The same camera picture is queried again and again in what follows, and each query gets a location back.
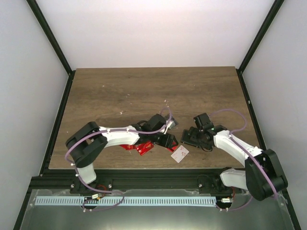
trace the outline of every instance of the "wooden table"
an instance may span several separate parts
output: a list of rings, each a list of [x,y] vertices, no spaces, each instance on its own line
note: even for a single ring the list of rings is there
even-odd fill
[[[195,126],[193,117],[233,108],[243,113],[247,128],[236,136],[258,145],[255,130],[234,67],[77,69],[50,169],[70,169],[64,160],[65,141],[89,121],[104,127],[125,127],[147,120],[169,106],[179,125],[169,132],[180,141],[183,129]],[[215,125],[242,127],[243,119],[232,112],[212,117]],[[177,163],[171,152],[155,146],[140,156],[120,146],[104,149],[94,162],[99,169],[162,169],[241,167],[226,152],[204,152],[184,145],[189,154]]]

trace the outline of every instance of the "gray floor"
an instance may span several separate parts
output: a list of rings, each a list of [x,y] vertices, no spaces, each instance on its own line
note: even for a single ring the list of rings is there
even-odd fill
[[[248,199],[237,195],[235,206]],[[268,198],[253,200],[233,212],[214,207],[116,207],[83,213],[79,206],[29,206],[22,230],[292,230],[284,203]]]

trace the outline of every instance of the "gray wall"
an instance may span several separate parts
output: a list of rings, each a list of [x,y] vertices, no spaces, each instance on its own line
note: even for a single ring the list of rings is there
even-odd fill
[[[273,0],[37,0],[71,67],[239,67]]]
[[[67,74],[26,1],[0,1],[0,228],[13,228],[45,155]]]
[[[264,140],[289,181],[302,229],[307,229],[307,1],[286,0],[244,79]]]

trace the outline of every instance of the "black frame bar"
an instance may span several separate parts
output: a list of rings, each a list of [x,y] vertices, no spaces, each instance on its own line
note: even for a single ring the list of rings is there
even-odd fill
[[[72,81],[74,78],[75,70],[72,71],[70,68],[58,42],[56,41],[43,13],[41,12],[36,0],[26,0],[31,7],[34,15],[36,16],[38,22],[40,23],[42,29],[44,30],[48,40],[50,41],[52,47],[54,48],[56,54],[58,55],[62,65],[64,66],[67,74],[69,75],[65,91],[59,106],[59,111],[56,117],[55,124],[52,129],[51,137],[47,146],[44,161],[40,170],[40,176],[33,177],[24,202],[21,207],[21,211],[17,218],[14,230],[21,227],[22,220],[24,217],[24,212],[26,210],[31,191],[33,189],[70,189],[73,180],[75,179],[74,170],[50,170],[49,162],[54,149],[55,141],[59,132],[59,127],[64,114],[66,102],[70,93]],[[265,33],[267,32],[269,26],[271,25],[274,17],[276,16],[278,10],[280,9],[284,0],[275,0],[268,15],[266,16],[261,28],[259,29],[251,47],[249,48],[242,64],[239,69],[237,69],[237,75],[242,87],[242,91],[248,106],[248,110],[256,131],[257,139],[259,145],[262,149],[266,149],[265,143],[260,131],[257,118],[250,101],[248,91],[246,89],[242,73],[247,67],[249,61],[251,60],[253,54],[255,53],[257,47],[259,46],[261,40],[263,39]],[[161,189],[161,188],[186,188],[186,189],[197,189],[197,179],[200,174],[210,174],[216,173],[221,169],[161,169],[161,170],[96,170],[97,177],[108,178],[113,181],[113,185],[117,189]],[[143,185],[142,183],[146,180],[152,180],[152,184]],[[283,196],[287,199],[287,208],[291,216],[292,223],[296,230],[300,230],[300,226],[292,206],[289,194],[286,189],[282,191]]]

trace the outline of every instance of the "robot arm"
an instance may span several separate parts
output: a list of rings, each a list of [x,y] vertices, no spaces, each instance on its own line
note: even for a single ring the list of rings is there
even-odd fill
[[[71,156],[75,162],[80,177],[86,184],[96,180],[93,162],[104,148],[110,146],[139,145],[148,141],[169,149],[177,146],[178,142],[175,136],[167,133],[169,128],[177,125],[174,118],[171,118],[171,121],[160,132],[154,134],[137,133],[137,131],[153,132],[159,130],[166,124],[167,119],[168,117],[162,117],[160,114],[156,114],[149,121],[142,121],[121,128],[102,127],[98,126],[96,122],[89,122],[86,124],[66,141],[68,149],[93,132],[105,132],[90,138],[89,143],[86,140],[81,142],[81,144],[71,152]]]
[[[251,195],[261,201],[273,195],[273,191],[253,160],[230,139],[230,132],[225,127],[214,124],[206,113],[194,118],[197,128],[184,130],[181,142],[212,150],[213,147],[224,150],[237,159],[245,170],[228,169],[220,174],[223,184],[248,190]],[[251,146],[231,134],[235,142],[246,149],[266,172],[277,192],[288,186],[278,157],[271,149],[262,150]]]

